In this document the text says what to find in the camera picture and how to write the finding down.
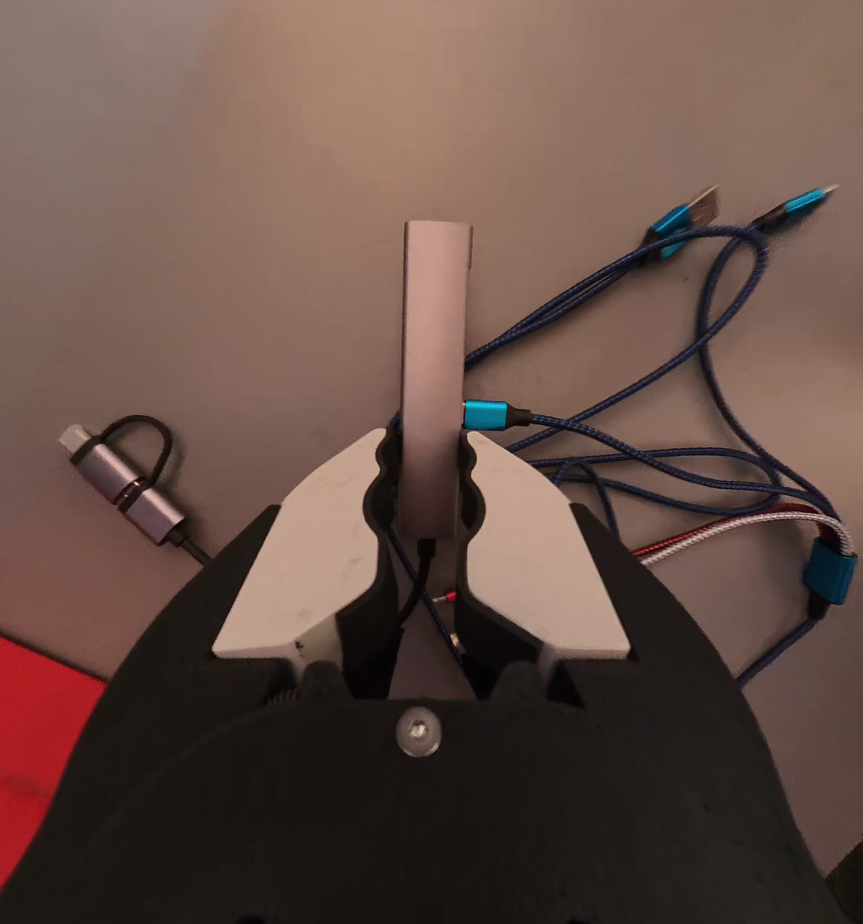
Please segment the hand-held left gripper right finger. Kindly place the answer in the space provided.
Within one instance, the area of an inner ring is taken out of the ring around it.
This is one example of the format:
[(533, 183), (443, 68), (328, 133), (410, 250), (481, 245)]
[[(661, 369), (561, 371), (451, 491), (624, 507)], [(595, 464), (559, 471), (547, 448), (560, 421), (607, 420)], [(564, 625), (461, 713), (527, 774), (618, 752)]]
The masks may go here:
[(462, 434), (459, 460), (465, 654), (493, 676), (523, 662), (543, 679), (562, 663), (626, 660), (631, 642), (567, 497), (484, 433)]

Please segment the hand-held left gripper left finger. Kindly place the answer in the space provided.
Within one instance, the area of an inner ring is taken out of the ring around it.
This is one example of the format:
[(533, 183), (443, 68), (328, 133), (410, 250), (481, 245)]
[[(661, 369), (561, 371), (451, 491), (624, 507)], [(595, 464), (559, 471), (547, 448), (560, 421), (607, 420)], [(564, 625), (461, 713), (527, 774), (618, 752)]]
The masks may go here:
[(327, 662), (347, 679), (390, 679), (402, 641), (387, 537), (397, 437), (376, 429), (291, 491), (247, 572), (212, 652), (282, 659), (301, 679)]

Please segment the red plastic bin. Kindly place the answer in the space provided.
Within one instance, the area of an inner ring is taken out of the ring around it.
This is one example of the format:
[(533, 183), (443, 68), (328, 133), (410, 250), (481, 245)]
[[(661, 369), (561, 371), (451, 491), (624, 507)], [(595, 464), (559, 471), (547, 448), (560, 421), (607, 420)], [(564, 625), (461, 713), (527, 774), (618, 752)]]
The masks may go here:
[(0, 635), (0, 889), (45, 818), (105, 686)]

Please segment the grey usb hub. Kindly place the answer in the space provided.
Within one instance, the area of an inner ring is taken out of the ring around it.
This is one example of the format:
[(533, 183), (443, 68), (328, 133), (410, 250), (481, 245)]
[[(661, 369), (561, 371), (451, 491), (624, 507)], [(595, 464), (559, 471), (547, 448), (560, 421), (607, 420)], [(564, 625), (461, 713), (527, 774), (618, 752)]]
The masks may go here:
[(411, 539), (456, 532), (471, 225), (405, 224), (399, 526)]

